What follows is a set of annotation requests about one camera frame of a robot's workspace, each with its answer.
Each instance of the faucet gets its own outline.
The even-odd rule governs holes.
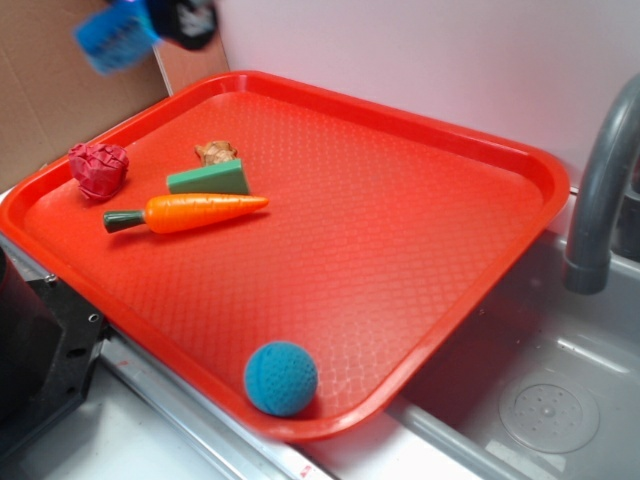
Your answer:
[[[612,250],[640,260],[639,156],[640,74],[614,100],[582,177],[562,267],[568,290],[602,291]]]

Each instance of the sink basin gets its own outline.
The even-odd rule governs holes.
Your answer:
[[[573,294],[563,246],[546,232],[403,390],[487,478],[640,472],[640,269],[614,258],[603,292]]]

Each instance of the orange carrot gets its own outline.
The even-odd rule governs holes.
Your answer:
[[[249,195],[180,193],[154,197],[144,210],[106,212],[103,220],[109,233],[142,223],[155,233],[171,233],[246,215],[268,203],[264,197]]]

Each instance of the blue ball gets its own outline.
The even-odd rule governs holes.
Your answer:
[[[318,387],[318,369],[302,347],[291,342],[271,342],[249,359],[244,386],[258,409],[288,417],[304,409],[313,399]]]

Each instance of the cardboard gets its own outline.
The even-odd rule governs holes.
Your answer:
[[[167,96],[153,56],[109,77],[72,36],[102,0],[5,2],[0,16],[0,191]]]
[[[184,50],[169,42],[159,44],[155,51],[170,94],[203,78],[229,71],[220,35],[199,51]]]

